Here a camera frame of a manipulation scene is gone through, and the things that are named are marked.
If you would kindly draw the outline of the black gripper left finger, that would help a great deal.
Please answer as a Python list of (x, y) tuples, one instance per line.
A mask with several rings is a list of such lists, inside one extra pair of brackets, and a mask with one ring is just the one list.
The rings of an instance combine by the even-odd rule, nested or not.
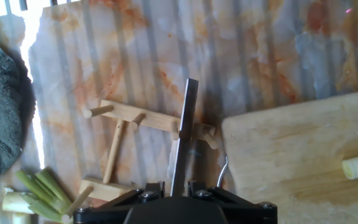
[(136, 205), (164, 198), (165, 182), (147, 183), (143, 189), (130, 190), (98, 208), (78, 208), (73, 223), (124, 223)]

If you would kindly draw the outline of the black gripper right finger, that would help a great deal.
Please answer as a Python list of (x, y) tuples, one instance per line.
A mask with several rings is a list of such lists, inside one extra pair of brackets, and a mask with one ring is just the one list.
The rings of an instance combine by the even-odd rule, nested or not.
[(188, 196), (217, 207), (217, 212), (208, 209), (208, 215), (218, 215), (227, 223), (278, 223), (278, 207), (271, 202), (252, 203), (220, 187), (207, 188), (204, 182), (195, 181), (188, 183)]

